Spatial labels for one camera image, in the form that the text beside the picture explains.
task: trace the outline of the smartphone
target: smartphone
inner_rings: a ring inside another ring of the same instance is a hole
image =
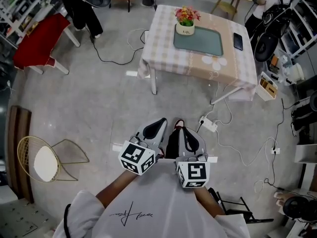
[[[243,50],[242,36],[240,34],[233,33],[233,46],[236,49]]]

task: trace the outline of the black bag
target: black bag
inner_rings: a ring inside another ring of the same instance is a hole
[[[293,10],[290,6],[291,3],[284,4],[283,0],[280,0],[280,4],[271,6],[270,9],[263,13],[265,32],[270,33],[277,38],[283,36],[286,29],[289,27],[293,16]]]

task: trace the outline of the checkered tablecloth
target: checkered tablecloth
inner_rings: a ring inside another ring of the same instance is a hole
[[[213,29],[221,35],[223,56],[213,57],[195,51],[174,47],[174,29],[177,23],[176,7],[159,5],[140,60],[138,75],[149,75],[150,68],[178,74],[193,75],[242,87],[230,99],[252,100],[257,85],[256,67],[247,29],[233,21],[200,12],[201,20],[195,25]],[[243,51],[233,47],[233,33],[243,39]]]

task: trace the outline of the table leg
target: table leg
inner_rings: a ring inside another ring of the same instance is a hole
[[[40,68],[38,68],[38,67],[36,67],[36,66],[29,66],[31,69],[33,69],[33,70],[35,70],[37,73],[39,73],[39,74],[43,74],[43,71],[40,69]]]
[[[155,73],[154,69],[150,68],[149,66],[148,66],[148,68],[150,69],[152,93],[156,95],[157,94],[157,77],[156,77],[156,73]]]
[[[56,59],[55,59],[55,65],[54,68],[59,69],[60,71],[62,71],[65,74],[69,74],[69,70],[66,69],[63,65],[61,65]]]
[[[73,35],[73,33],[66,27],[64,29],[64,33],[69,37],[69,39],[75,44],[76,47],[80,46],[79,41],[76,39],[76,37]]]
[[[218,0],[217,3],[214,5],[214,7],[211,10],[211,14],[214,12],[214,10],[216,10],[218,4],[221,2],[221,0]]]
[[[230,3],[230,5],[233,5],[233,2],[234,2],[234,0],[231,0],[231,3]]]
[[[210,104],[216,104],[217,102],[223,100],[224,98],[228,97],[229,95],[235,93],[236,91],[240,90],[241,87],[236,87],[234,89],[232,89],[231,91],[227,92],[227,93],[222,93],[222,95],[220,95],[219,97],[216,97],[214,99],[211,99]]]
[[[240,2],[240,0],[237,0],[236,6],[234,7],[235,8],[235,13],[232,15],[231,21],[233,20],[234,15],[237,13],[237,8],[238,8],[238,5],[239,5],[239,2]]]

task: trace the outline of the outlet plug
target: outlet plug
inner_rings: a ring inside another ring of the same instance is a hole
[[[217,124],[215,124],[214,122],[210,121],[206,117],[201,117],[200,120],[199,120],[199,123],[201,123],[201,121],[204,121],[204,123],[202,124],[203,127],[207,128],[211,132],[215,132],[216,131],[216,129],[218,127]]]

